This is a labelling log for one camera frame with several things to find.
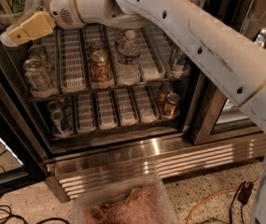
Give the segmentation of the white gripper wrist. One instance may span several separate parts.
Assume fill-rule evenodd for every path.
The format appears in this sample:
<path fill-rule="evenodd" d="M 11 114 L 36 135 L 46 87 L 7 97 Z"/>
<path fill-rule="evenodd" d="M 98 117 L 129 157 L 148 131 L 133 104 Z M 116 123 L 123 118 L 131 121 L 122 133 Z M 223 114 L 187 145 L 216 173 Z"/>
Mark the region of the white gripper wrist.
<path fill-rule="evenodd" d="M 37 11 L 20 24 L 9 26 L 0 35 L 2 44 L 17 47 L 51 35 L 56 25 L 65 30 L 82 28 L 85 25 L 77 13 L 75 0 L 43 0 L 43 5 L 47 12 Z"/>

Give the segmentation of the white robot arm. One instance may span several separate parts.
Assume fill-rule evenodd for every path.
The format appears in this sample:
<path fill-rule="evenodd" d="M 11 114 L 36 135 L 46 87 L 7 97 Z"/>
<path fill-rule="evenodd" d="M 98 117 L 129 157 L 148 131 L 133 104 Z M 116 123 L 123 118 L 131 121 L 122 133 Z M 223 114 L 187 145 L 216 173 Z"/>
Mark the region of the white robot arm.
<path fill-rule="evenodd" d="M 43 0 L 0 36 L 17 47 L 63 27 L 61 11 L 73 25 L 101 23 L 117 28 L 159 26 L 205 75 L 266 133 L 266 51 L 190 0 Z M 251 224 L 266 224 L 266 156 L 251 215 Z"/>

